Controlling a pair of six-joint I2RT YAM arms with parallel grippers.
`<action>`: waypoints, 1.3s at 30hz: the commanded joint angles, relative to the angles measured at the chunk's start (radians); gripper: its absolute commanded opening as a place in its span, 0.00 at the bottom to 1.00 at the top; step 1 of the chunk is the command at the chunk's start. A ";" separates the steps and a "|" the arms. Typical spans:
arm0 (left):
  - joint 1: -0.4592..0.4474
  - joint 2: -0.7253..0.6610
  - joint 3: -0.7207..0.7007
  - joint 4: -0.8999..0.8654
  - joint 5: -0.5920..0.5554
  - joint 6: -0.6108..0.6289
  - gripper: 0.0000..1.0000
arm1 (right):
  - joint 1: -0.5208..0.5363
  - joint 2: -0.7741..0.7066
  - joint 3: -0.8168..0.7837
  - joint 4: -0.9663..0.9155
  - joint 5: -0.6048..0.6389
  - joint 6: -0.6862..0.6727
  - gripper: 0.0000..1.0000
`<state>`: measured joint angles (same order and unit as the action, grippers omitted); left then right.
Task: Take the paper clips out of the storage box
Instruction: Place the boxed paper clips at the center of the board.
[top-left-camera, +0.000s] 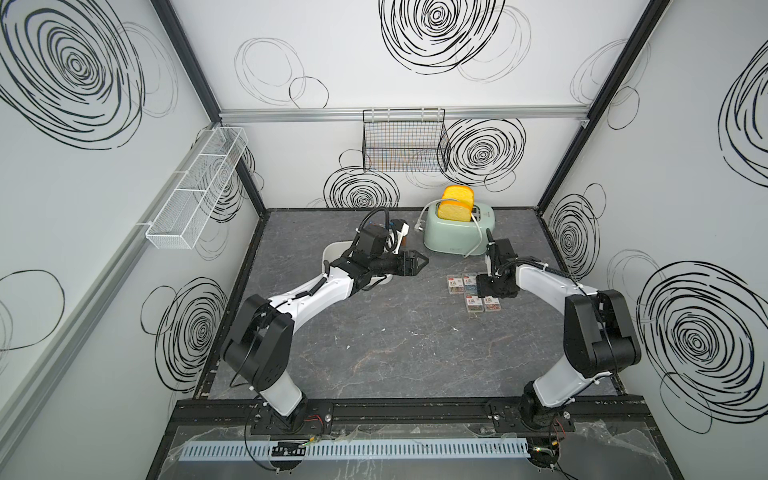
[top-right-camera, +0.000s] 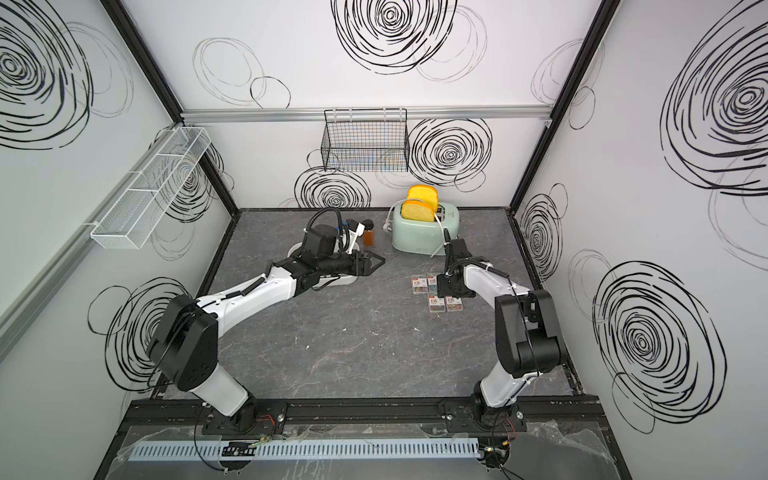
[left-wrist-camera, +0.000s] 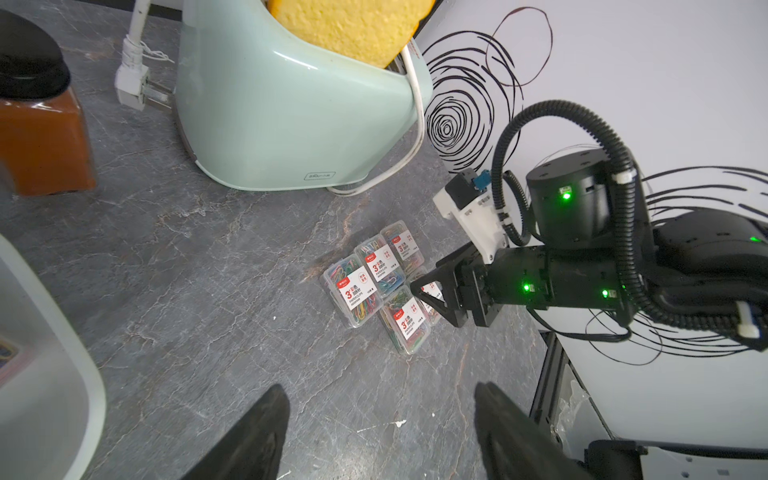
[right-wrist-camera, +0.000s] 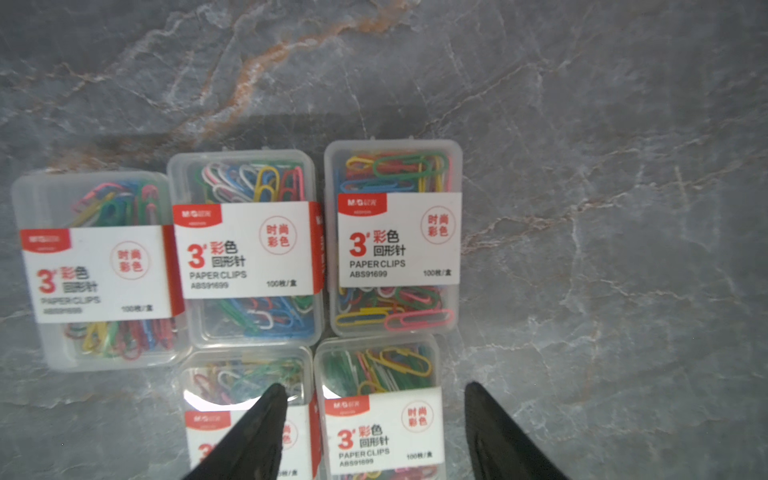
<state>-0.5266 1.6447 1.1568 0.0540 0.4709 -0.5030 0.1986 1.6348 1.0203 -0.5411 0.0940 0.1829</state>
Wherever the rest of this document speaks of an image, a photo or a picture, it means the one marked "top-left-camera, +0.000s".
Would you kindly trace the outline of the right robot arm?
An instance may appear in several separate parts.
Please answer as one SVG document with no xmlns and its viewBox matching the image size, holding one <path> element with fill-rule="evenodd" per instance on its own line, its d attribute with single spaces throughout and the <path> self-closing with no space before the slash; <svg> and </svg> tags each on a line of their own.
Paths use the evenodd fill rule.
<svg viewBox="0 0 768 480">
<path fill-rule="evenodd" d="M 565 271 L 521 257 L 508 239 L 489 237 L 485 262 L 486 272 L 476 280 L 481 298 L 514 298 L 524 290 L 563 316 L 562 356 L 524 387 L 519 410 L 527 424 L 538 427 L 542 417 L 590 385 L 640 362 L 640 342 L 619 291 L 585 286 Z"/>
</svg>

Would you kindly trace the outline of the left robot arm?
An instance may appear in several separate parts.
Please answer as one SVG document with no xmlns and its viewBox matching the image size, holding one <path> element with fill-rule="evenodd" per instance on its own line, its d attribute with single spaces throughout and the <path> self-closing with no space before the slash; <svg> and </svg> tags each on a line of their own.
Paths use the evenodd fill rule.
<svg viewBox="0 0 768 480">
<path fill-rule="evenodd" d="M 233 320 L 219 356 L 268 407 L 294 422 L 306 395 L 287 367 L 294 334 L 325 309 L 391 278 L 413 277 L 429 259 L 404 247 L 410 225 L 385 207 L 370 211 L 338 256 L 322 262 L 313 279 L 285 293 L 248 297 Z"/>
</svg>

